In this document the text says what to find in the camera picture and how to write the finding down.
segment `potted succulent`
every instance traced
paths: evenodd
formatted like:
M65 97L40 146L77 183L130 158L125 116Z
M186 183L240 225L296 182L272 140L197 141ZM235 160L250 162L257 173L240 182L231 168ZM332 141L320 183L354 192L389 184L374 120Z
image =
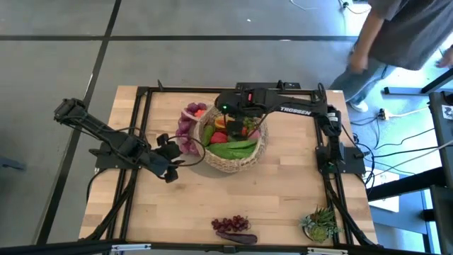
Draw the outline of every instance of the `potted succulent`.
M332 238L335 233L343 231L334 220L335 212L329 208L318 208L300 221L305 235L311 240L322 243Z

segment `wicker basket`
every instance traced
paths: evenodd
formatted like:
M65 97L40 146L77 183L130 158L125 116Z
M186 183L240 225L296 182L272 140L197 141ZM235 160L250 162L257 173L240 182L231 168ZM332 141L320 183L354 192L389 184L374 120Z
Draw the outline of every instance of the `wicker basket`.
M206 124L214 125L214 120L218 116L222 116L219 110L217 110L214 106L208 107L208 109L205 111L205 114L195 125L195 128L193 130L193 137L197 140L201 140L201 136L203 135ZM261 136L258 139L255 151L253 151L250 157L245 159L223 159L206 150L205 161L209 165L226 173L235 173L238 171L250 169L254 164L258 162L260 157L264 155L265 149L268 144L268 127L265 121L261 123L258 131L260 132ZM202 154L202 146L198 143L195 144L197 146L198 152Z

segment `sneaker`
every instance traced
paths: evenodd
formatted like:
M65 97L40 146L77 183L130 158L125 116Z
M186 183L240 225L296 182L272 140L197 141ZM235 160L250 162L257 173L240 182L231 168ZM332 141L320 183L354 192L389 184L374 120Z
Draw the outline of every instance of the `sneaker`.
M349 105L356 111L361 112L361 113L366 113L368 111L368 105L365 103L365 101L362 101L360 103L349 103Z

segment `gray floor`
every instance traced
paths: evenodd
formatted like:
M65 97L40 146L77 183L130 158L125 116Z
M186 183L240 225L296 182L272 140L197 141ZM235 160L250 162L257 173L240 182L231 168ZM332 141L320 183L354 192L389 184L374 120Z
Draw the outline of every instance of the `gray floor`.
M0 34L102 35L113 4L113 0L0 0ZM307 0L300 4L316 9L303 11L279 0L129 0L122 3L113 34L357 35L366 16L343 16L337 0ZM329 85L345 68L351 45L110 42L90 112L106 121L118 85L154 86L157 79L165 86L229 87L238 81L278 79L298 81L307 89L315 88L318 82ZM67 127L52 121L52 112L63 98L83 98L99 47L100 42L0 42L0 154L27 164L26 171L0 169L0 247L31 244L34 240L70 133ZM418 72L398 70L380 85L423 86L445 72L432 67L437 58L439 55L433 56ZM404 113L423 106L427 98L382 96L376 88L367 101L372 109L368 115L373 115L385 107L392 113ZM368 115L350 111L352 120ZM399 142L402 137L431 127L428 111L391 120L382 123L380 143ZM371 128L354 129L367 145L375 143ZM426 141L435 145L432 133L379 153L425 146ZM97 146L87 136L79 141L50 242L74 241L78 237L86 184L95 161L88 149ZM388 158L383 163L399 160ZM434 155L401 170L422 171L439 163ZM380 226L377 230L384 246L409 249L403 245L407 235L399 230Z

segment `wooden table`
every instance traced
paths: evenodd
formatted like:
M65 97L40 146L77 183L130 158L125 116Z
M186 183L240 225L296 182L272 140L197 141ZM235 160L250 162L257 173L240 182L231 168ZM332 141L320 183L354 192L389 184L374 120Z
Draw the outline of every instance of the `wooden table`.
M118 87L108 122L113 129L130 124L136 91L136 86ZM343 93L327 91L327 96L328 103L341 111L343 124L352 134ZM188 103L212 103L216 97L215 93L153 93L146 130L148 141L155 147L156 136L165 132L173 135L180 111ZM312 213L316 206L326 206L314 152L314 119L272 113L267 123L268 148L260 164L249 171L230 175L201 163L179 168L179 179L167 184L150 171L140 170L127 241L230 244L215 235L211 220L243 215L252 224L247 232L258 236L258 244L319 245L298 227L299 219ZM352 146L344 132L340 138ZM93 182L80 237L92 233L111 208L118 174L118 169L111 169ZM349 213L367 237L377 242L363 183L352 174L343 174L342 179ZM122 211L114 237L119 236L121 219ZM337 221L343 225L338 212ZM345 242L344 234L340 234L340 241ZM332 242L322 245L331 246Z

